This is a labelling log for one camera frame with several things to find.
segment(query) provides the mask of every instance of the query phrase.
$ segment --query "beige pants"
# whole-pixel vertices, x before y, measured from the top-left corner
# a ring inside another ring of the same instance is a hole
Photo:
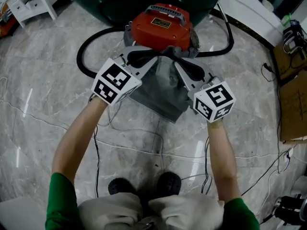
[[[215,230],[223,222],[224,202],[206,195],[163,197],[148,202],[156,217],[142,219],[142,206],[136,195],[118,193],[83,202],[80,218],[86,230],[155,229]]]

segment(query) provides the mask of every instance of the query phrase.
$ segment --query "gray tile floor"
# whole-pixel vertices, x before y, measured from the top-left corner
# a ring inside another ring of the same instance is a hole
[[[0,199],[2,201],[27,195],[46,210],[51,162],[65,129],[85,107],[93,80],[76,66],[81,44],[107,26],[76,3],[58,11],[52,21],[47,14],[37,16],[18,28],[13,37],[0,40]],[[247,190],[276,159],[278,102],[275,84],[261,75],[264,62],[272,64],[268,49],[232,26],[235,45],[230,53],[203,58],[213,72],[222,76],[233,90],[237,102],[224,119],[238,165],[238,181],[242,192]],[[222,49],[227,44],[223,21],[205,18],[196,31],[201,50]],[[121,48],[123,34],[114,33],[95,40],[85,52],[85,63],[99,69],[104,61]],[[24,108],[29,96],[26,114]],[[119,106],[110,108],[112,115]],[[138,188],[152,188],[161,173],[159,156],[116,148],[125,146],[145,152],[158,152],[161,139],[144,131],[118,132],[109,126],[106,113],[100,120],[97,138],[101,153],[98,192],[107,195],[108,183],[126,177]],[[207,124],[189,109],[176,122],[169,123],[150,109],[126,99],[112,124],[119,129],[143,129],[156,132],[164,139],[164,153],[195,157],[196,148],[208,136]],[[289,146],[280,145],[281,151]],[[295,156],[305,159],[306,146],[297,146]],[[254,155],[263,158],[250,158]],[[94,197],[96,151],[92,140],[78,170],[75,188],[78,202]],[[204,173],[204,159],[183,159],[164,156],[165,168],[181,178]],[[271,178],[271,193],[258,215],[262,220],[270,213],[278,196],[288,195],[294,181],[304,173],[305,164],[292,159],[288,169]],[[257,213],[268,193],[269,173],[248,193],[244,200]],[[199,193],[204,176],[183,181],[183,194]],[[209,195],[216,197],[213,184]],[[263,224],[275,229],[278,219]]]

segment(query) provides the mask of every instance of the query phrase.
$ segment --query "forearm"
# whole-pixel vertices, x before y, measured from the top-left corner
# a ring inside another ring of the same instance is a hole
[[[95,97],[83,109],[63,136],[53,158],[52,172],[59,172],[72,183],[107,104]]]
[[[226,203],[241,197],[236,179],[236,159],[223,122],[208,123],[210,160],[219,199]]]

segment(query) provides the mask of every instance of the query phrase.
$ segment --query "white cube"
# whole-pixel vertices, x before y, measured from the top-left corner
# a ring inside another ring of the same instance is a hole
[[[97,73],[92,91],[110,105],[128,97],[142,82],[109,58]]]
[[[230,113],[236,98],[224,81],[194,94],[193,109],[210,123]]]

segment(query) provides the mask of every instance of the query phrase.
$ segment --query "green sleeve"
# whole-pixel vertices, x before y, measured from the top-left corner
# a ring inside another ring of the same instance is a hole
[[[64,175],[51,176],[46,230],[83,229],[73,184]]]
[[[242,198],[235,198],[224,206],[222,230],[259,230],[259,222]]]

